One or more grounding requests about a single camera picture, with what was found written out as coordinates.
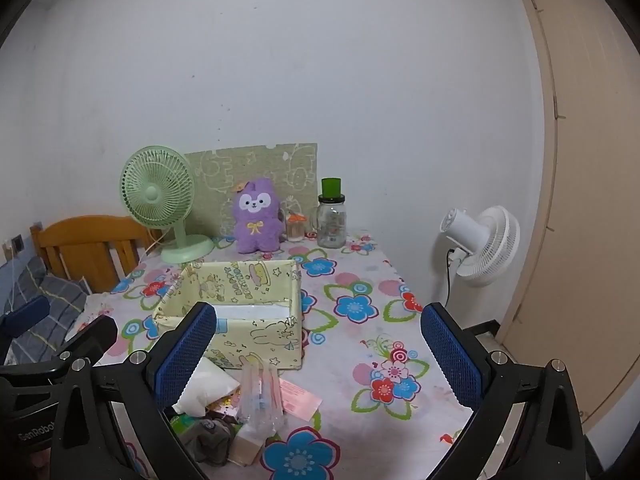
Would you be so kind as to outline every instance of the floral tablecloth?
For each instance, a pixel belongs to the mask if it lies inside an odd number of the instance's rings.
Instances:
[[[321,397],[322,404],[308,422],[287,415],[253,466],[204,466],[207,474],[424,480],[471,410],[459,405],[420,334],[422,307],[375,241],[360,233],[341,250],[324,250],[308,239],[255,254],[239,254],[232,238],[215,243],[205,261],[293,258],[301,264],[303,367],[282,377]],[[179,271],[152,256],[111,294],[91,297],[76,327],[108,314],[120,331],[102,364],[153,345],[158,332],[152,311]],[[121,426],[139,471],[153,476],[130,427]]]

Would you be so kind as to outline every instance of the pink card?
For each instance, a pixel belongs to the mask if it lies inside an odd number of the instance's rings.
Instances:
[[[280,379],[280,391],[284,411],[306,422],[311,420],[322,402],[320,397],[284,379]]]

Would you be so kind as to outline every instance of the yellow bow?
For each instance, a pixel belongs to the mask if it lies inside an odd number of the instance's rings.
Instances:
[[[255,235],[256,233],[260,234],[260,231],[258,231],[258,227],[262,227],[264,225],[264,222],[262,220],[257,221],[257,222],[249,222],[246,226],[251,229],[251,232],[249,234],[251,235]]]

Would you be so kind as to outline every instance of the purple plush toy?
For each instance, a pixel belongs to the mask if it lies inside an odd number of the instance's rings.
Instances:
[[[261,250],[273,253],[280,248],[284,224],[278,220],[280,200],[268,178],[248,182],[234,200],[234,236],[239,253]]]

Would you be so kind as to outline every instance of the blue wall section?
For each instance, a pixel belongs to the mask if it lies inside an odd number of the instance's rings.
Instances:
[[[27,266],[27,263],[36,254],[33,247],[33,239],[26,238],[24,240],[24,249],[13,260],[5,263],[0,267],[0,312],[4,310],[4,304],[7,297],[11,293],[11,286],[15,280],[18,279],[20,273]]]

